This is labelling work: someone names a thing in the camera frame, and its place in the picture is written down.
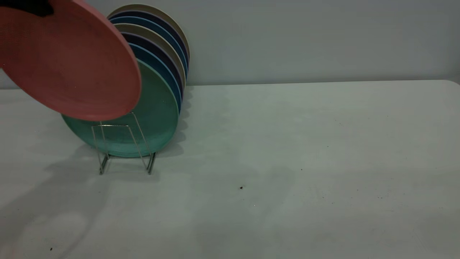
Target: stack of plates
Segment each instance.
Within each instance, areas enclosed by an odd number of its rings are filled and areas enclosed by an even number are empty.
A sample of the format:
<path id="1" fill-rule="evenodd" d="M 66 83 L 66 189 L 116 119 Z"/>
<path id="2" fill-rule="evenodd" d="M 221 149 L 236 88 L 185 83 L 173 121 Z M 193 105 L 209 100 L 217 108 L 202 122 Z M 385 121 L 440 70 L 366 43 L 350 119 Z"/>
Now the stack of plates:
<path id="1" fill-rule="evenodd" d="M 163 148 L 176 130 L 189 70 L 189 46 L 177 23 L 151 6 L 123 6 L 108 19 L 121 32 L 138 62 L 142 92 L 133 112 L 148 146 L 132 114 L 102 123 L 129 125 L 141 154 L 149 155 Z M 63 118 L 77 136 L 94 146 L 91 130 L 94 122 L 65 115 Z M 95 132 L 96 144 L 102 152 L 121 157 L 139 156 L 127 128 L 104 127 L 104 136 L 100 128 L 95 128 Z"/>

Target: white table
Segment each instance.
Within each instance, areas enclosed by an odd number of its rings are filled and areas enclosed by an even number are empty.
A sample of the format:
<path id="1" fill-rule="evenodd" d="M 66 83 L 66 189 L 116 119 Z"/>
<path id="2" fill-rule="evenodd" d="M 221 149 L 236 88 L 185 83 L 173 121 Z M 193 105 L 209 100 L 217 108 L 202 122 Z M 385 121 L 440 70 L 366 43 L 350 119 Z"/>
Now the white table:
<path id="1" fill-rule="evenodd" d="M 185 94 L 153 175 L 99 176 L 59 114 L 0 91 L 0 259 L 460 258 L 459 85 Z"/>

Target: green plate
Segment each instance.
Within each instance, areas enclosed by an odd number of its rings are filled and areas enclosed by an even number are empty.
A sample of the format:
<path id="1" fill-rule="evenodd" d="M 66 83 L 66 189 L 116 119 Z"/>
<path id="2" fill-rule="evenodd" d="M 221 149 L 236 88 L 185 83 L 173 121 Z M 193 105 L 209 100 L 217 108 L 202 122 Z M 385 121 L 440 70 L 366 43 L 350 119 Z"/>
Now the green plate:
<path id="1" fill-rule="evenodd" d="M 149 65 L 138 59 L 142 77 L 142 92 L 133 112 L 139 121 L 151 152 L 156 152 L 172 139 L 176 131 L 179 113 L 176 100 L 166 81 Z M 94 146 L 91 126 L 99 122 L 79 120 L 62 115 L 69 128 L 84 142 Z M 141 154 L 149 155 L 142 135 L 132 114 L 103 124 L 129 125 Z M 107 149 L 104 146 L 101 127 L 94 127 L 96 142 L 101 152 L 119 157 L 138 157 L 139 153 L 127 127 L 104 127 Z"/>

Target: dish rack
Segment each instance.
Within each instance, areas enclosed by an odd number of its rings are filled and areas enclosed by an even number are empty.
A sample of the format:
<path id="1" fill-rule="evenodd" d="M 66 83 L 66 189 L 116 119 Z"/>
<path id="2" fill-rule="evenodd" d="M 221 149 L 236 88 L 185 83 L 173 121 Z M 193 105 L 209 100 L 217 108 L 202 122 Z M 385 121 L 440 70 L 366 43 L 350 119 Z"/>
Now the dish rack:
<path id="1" fill-rule="evenodd" d="M 100 175 L 104 174 L 105 166 L 107 165 L 107 162 L 111 157 L 111 155 L 109 155 L 109 152 L 107 151 L 107 143 L 105 142 L 104 127 L 120 127 L 120 128 L 128 129 L 129 133 L 131 134 L 132 141 L 134 142 L 134 144 L 136 145 L 136 148 L 138 149 L 139 157 L 141 158 L 142 164 L 144 165 L 145 170 L 147 171 L 147 174 L 149 174 L 149 175 L 152 174 L 153 162 L 155 160 L 156 152 L 152 153 L 150 151 L 149 145 L 148 145 L 147 141 L 145 140 L 144 133 L 142 132 L 142 128 L 139 125 L 139 121 L 138 121 L 138 118 L 136 117 L 136 114 L 134 114 L 134 112 L 129 112 L 128 114 L 132 114 L 134 116 L 134 120 L 136 120 L 137 128 L 139 129 L 139 131 L 141 133 L 141 136 L 142 136 L 142 139 L 144 140 L 144 144 L 147 147 L 147 150 L 149 151 L 149 161 L 148 161 L 148 163 L 145 163 L 144 157 L 141 154 L 141 151 L 139 149 L 139 145 L 138 145 L 138 143 L 136 141 L 136 138 L 134 138 L 134 134 L 132 133 L 132 129 L 131 129 L 130 125 L 127 125 L 127 124 L 103 124 L 102 121 L 100 121 L 99 124 L 95 124 L 95 125 L 91 126 L 92 136 L 93 136 L 93 139 L 94 139 L 94 146 L 96 148 L 96 152 L 98 153 L 99 174 Z M 94 131 L 95 127 L 100 127 L 101 133 L 102 133 L 102 139 L 104 141 L 104 148 L 106 150 L 106 153 L 104 155 L 103 160 L 101 160 L 101 156 L 99 154 L 100 152 L 99 152 L 99 148 L 98 148 L 98 143 L 96 141 L 96 133 Z"/>

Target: beige plate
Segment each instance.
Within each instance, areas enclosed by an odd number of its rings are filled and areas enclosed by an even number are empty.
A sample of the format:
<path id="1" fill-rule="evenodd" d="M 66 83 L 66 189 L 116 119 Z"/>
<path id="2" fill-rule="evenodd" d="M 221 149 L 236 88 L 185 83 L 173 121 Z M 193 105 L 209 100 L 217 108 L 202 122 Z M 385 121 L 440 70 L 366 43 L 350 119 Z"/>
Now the beige plate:
<path id="1" fill-rule="evenodd" d="M 180 75 L 180 80 L 182 84 L 182 89 L 185 89 L 185 70 L 184 66 L 182 65 L 182 62 L 180 61 L 180 58 L 177 54 L 177 52 L 174 50 L 174 48 L 169 44 L 167 40 L 165 40 L 163 37 L 161 37 L 158 33 L 140 25 L 136 24 L 115 24 L 115 27 L 120 31 L 120 32 L 127 32 L 127 33 L 132 33 L 141 37 L 146 38 L 147 40 L 153 42 L 154 44 L 158 45 L 162 50 L 166 52 L 166 54 L 171 58 L 173 63 L 176 65 L 179 75 Z"/>
<path id="2" fill-rule="evenodd" d="M 180 26 L 177 24 L 176 21 L 174 21 L 169 15 L 167 15 L 165 12 L 163 12 L 160 9 L 157 9 L 153 6 L 147 6 L 147 5 L 142 5 L 142 4 L 132 4 L 132 5 L 127 5 L 127 6 L 122 6 L 117 8 L 115 11 L 111 12 L 107 18 L 110 19 L 113 15 L 119 13 L 119 12 L 125 12 L 125 11 L 143 11 L 143 12 L 148 12 L 151 13 L 155 16 L 160 17 L 161 19 L 165 20 L 167 23 L 169 23 L 177 33 L 179 33 L 179 36 L 183 39 L 185 43 L 185 47 L 187 48 L 187 55 L 188 55 L 188 60 L 190 60 L 190 48 L 189 48 L 189 43 L 187 42 L 187 38 L 185 37 L 184 32 L 180 28 Z"/>

